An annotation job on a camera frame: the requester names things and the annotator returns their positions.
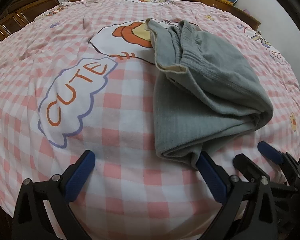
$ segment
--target yellow flower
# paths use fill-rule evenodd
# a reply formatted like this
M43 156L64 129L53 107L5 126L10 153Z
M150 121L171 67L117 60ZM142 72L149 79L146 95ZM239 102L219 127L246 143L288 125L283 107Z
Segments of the yellow flower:
M290 116L290 121L291 121L291 128L294 132L297 131L297 122L296 122L296 117L294 116L294 113L291 113Z
M209 19L209 20L214 21L214 19L213 19L210 15L205 15L205 17L206 17L207 19Z

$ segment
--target bed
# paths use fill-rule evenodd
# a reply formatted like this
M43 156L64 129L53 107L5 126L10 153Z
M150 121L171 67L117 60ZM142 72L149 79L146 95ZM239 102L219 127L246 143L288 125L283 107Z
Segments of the bed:
M0 206L7 213L0 227L7 224L7 232L22 181L62 174L85 149L96 153L97 162L71 208L93 239L197 239L217 214L220 205L196 171L155 154L157 70L140 51L144 33L128 37L123 31L147 18L165 26L186 19L245 56L274 116L211 157L228 174L238 174L232 159L244 153L273 181L284 182L257 143L264 140L299 159L300 88L289 63L259 33L199 2L66 2L0 42Z

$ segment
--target screw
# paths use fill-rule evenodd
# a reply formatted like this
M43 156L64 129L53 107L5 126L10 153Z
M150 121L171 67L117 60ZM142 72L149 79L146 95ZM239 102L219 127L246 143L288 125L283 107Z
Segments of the screw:
M239 177L238 177L237 175L232 175L232 176L231 176L231 180L232 180L233 182L238 182L238 181L239 181Z
M268 180L267 180L267 177L266 177L266 176L262 176L262 177L261 177L261 183L262 183L263 185L267 185L267 184L268 184Z
M23 184L24 185L28 185L30 183L30 179L25 179L24 181L23 181Z
M53 181L58 181L60 178L61 178L61 176L59 174L55 174L52 176Z

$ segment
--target blue gripper pad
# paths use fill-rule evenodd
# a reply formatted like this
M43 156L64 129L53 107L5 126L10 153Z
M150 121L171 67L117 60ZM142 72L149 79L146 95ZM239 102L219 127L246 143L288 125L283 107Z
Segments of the blue gripper pad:
M214 168L210 165L208 160L200 154L200 157L196 163L196 166L210 189L215 201L219 203L226 203L227 201L227 189L222 179L219 177Z
M64 198L67 203L77 199L96 162L96 157L92 151L85 151L83 154L86 154L85 158L83 160L79 159L74 164L77 168L65 185Z
M266 158L271 160L273 163L280 165L283 164L282 154L274 149L272 146L267 144L265 141L258 143L258 151Z

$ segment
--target bedsheet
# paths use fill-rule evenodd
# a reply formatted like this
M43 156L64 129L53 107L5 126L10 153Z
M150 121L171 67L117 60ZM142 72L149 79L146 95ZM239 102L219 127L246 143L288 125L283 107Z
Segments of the bedsheet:
M244 153L282 181L257 143L299 158L298 81L284 57L238 18L175 0L63 3L0 43L0 205L8 214L25 178L61 174L90 149L95 169L70 206L92 239L197 239L208 227L220 205L201 176L154 152L157 70L147 18L165 27L185 19L233 44L274 106L265 127L211 155L218 165L238 174L232 159Z

